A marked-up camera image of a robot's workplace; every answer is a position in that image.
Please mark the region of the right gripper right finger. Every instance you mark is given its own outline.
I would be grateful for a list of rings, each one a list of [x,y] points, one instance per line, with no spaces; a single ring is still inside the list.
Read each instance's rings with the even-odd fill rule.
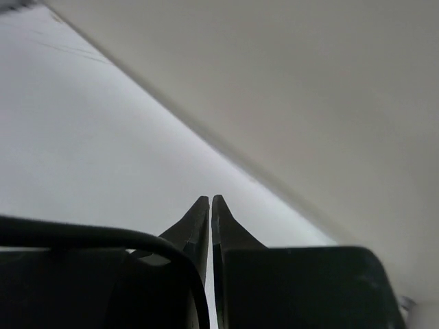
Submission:
[[[266,247],[212,202],[220,328],[404,328],[380,260],[364,247]]]

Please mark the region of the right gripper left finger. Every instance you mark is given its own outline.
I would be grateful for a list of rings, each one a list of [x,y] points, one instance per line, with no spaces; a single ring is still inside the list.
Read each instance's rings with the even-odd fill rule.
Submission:
[[[209,200],[158,236],[1,217],[2,328],[208,328]]]

